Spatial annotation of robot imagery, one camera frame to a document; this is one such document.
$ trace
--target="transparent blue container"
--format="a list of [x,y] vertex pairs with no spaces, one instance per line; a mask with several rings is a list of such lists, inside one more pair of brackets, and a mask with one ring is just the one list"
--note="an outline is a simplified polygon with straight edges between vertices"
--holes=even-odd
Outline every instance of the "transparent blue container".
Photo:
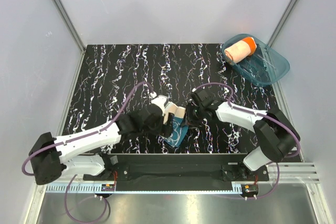
[[[253,55],[247,56],[239,63],[234,63],[225,55],[224,50],[246,37],[252,37],[255,40],[257,49]],[[222,54],[226,62],[258,87],[277,82],[289,71],[289,62],[282,55],[250,34],[239,34],[222,44]]]

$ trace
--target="blue cloth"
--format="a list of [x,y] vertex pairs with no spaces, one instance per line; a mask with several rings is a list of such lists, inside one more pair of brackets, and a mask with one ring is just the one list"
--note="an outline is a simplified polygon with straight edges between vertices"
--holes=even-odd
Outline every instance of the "blue cloth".
[[183,138],[187,134],[188,126],[180,127],[183,118],[174,117],[173,119],[173,134],[170,137],[164,138],[164,140],[171,146],[171,147],[179,147],[183,141]]

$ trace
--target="gray wall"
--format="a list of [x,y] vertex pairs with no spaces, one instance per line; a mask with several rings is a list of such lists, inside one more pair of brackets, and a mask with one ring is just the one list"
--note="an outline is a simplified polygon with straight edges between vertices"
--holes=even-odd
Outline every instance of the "gray wall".
[[85,44],[268,41],[289,0],[62,0]]
[[34,181],[22,162],[41,133],[56,133],[80,52],[51,0],[0,7],[0,219],[22,224]]
[[290,62],[281,85],[336,220],[336,1],[300,0],[274,48]]

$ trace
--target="stainless steel surface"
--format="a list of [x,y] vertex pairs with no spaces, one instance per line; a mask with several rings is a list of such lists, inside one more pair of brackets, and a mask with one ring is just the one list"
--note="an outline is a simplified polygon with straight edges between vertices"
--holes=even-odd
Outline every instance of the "stainless steel surface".
[[271,35],[271,38],[268,41],[268,45],[270,47],[272,47],[272,45],[274,44],[274,41],[277,39],[282,27],[284,26],[287,18],[289,17],[290,13],[292,12],[292,10],[295,7],[297,2],[298,2],[298,0],[290,0],[289,1],[282,17],[280,18],[280,21],[279,21],[277,27],[275,28],[273,34]]
[[[260,189],[260,194],[264,194],[270,185],[261,185]],[[69,208],[85,197],[69,195]],[[317,223],[309,193],[302,184],[279,185],[270,197],[250,201],[214,195],[112,195],[108,201],[111,215],[104,223]],[[82,221],[90,221],[102,210],[103,202],[93,198],[71,213]],[[64,212],[64,195],[47,193],[38,223],[74,223]]]
[[52,0],[52,1],[55,3],[63,21],[64,21],[64,23],[66,24],[67,28],[69,29],[69,32],[71,33],[73,39],[75,40],[79,50],[81,50],[81,52],[84,52],[85,49],[86,49],[86,46],[84,45],[81,38],[79,37],[72,21],[69,18],[69,15],[67,14],[67,12],[65,11],[65,9],[63,7],[63,4],[62,4],[61,0]]

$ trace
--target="purple cable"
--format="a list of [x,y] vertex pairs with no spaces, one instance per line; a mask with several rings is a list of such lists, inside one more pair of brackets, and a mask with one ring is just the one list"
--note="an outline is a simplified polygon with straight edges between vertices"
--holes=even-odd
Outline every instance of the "purple cable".
[[104,200],[104,203],[105,203],[105,207],[104,207],[104,210],[103,212],[101,213],[101,215],[96,219],[96,220],[93,220],[93,221],[80,221],[80,220],[77,220],[75,217],[73,217],[68,209],[68,206],[67,206],[67,196],[68,196],[68,190],[70,189],[70,185],[71,183],[73,182],[73,180],[76,178],[77,174],[72,177],[72,179],[70,180],[68,186],[67,186],[67,189],[65,190],[65,196],[64,196],[64,208],[65,208],[65,212],[67,213],[67,215],[69,216],[69,218],[75,222],[78,222],[78,223],[89,223],[89,224],[94,224],[96,223],[97,221],[99,221],[101,218],[103,218],[105,212],[106,212],[106,209],[107,209],[107,206],[109,204],[109,202],[102,197],[102,199]]
[[[254,115],[254,113],[253,113],[252,111],[250,111],[250,110],[246,110],[246,109],[244,109],[244,108],[235,107],[235,106],[233,106],[233,105],[231,104],[231,99],[232,99],[232,97],[233,97],[233,89],[232,89],[230,86],[226,85],[226,84],[223,84],[223,83],[220,83],[220,82],[210,82],[210,83],[205,83],[205,84],[203,84],[203,85],[200,85],[200,86],[198,86],[196,89],[200,89],[200,88],[202,88],[202,87],[204,87],[204,86],[208,86],[208,85],[219,85],[219,86],[224,86],[224,87],[228,88],[228,89],[230,90],[230,96],[229,96],[229,98],[227,99],[227,103],[229,104],[229,106],[230,106],[231,108],[233,108],[233,109],[236,109],[236,110],[239,110],[239,111],[243,111],[243,112],[247,112],[247,113],[250,113],[250,114]],[[286,131],[287,131],[287,132],[294,138],[294,140],[295,140],[295,144],[296,144],[296,146],[297,146],[297,150],[296,150],[296,152],[294,152],[293,154],[291,154],[291,155],[287,155],[287,157],[295,157],[295,156],[297,156],[297,155],[300,153],[301,145],[300,145],[300,142],[299,142],[298,138],[297,138],[297,137],[295,136],[295,134],[293,133],[293,131],[291,131],[291,130],[290,130],[287,126],[285,126],[283,123],[279,122],[278,120],[275,120],[274,118],[271,118],[271,117],[268,116],[268,115],[264,115],[264,114],[261,114],[261,113],[257,113],[257,115],[258,115],[258,116],[262,116],[262,117],[264,117],[264,118],[266,118],[266,119],[268,119],[268,120],[270,120],[270,121],[272,121],[272,122],[278,124],[280,127],[282,127],[283,129],[285,129],[285,130],[286,130]]]
[[[116,116],[112,119],[112,121],[106,125],[104,128],[102,128],[101,130],[104,131],[106,129],[108,129],[117,119],[118,117],[121,115],[121,113],[124,111],[124,109],[126,108],[128,102],[130,101],[131,99],[131,96],[135,93],[135,91],[137,90],[138,87],[142,86],[142,85],[146,85],[148,86],[148,88],[150,89],[150,92],[154,92],[153,90],[153,87],[150,83],[146,82],[146,81],[142,81],[142,82],[139,82],[137,85],[134,86],[134,88],[131,90],[131,92],[128,94],[124,104],[122,105],[122,107],[120,108],[119,112],[116,114]],[[83,135],[83,136],[78,136],[78,137],[75,137],[71,140],[67,140],[65,141],[65,143],[63,142],[60,142],[60,143],[57,143],[57,144],[51,144],[51,145],[48,145],[46,147],[43,147],[42,149],[39,149],[38,151],[32,153],[31,155],[29,155],[26,160],[23,162],[22,164],[22,167],[21,167],[21,170],[23,172],[24,175],[27,175],[27,176],[33,176],[34,173],[29,173],[26,171],[26,165],[27,163],[33,158],[35,157],[36,155],[40,154],[41,152],[44,152],[48,149],[51,149],[51,148],[54,148],[54,147],[57,147],[59,145],[63,145],[63,144],[68,144],[68,143],[71,143],[73,141],[76,141],[76,140],[80,140],[82,138],[85,138],[85,137],[88,137],[88,136],[93,136],[95,134],[98,134],[99,132],[98,131],[95,131],[95,132],[91,132],[91,133],[88,133],[86,135]]]

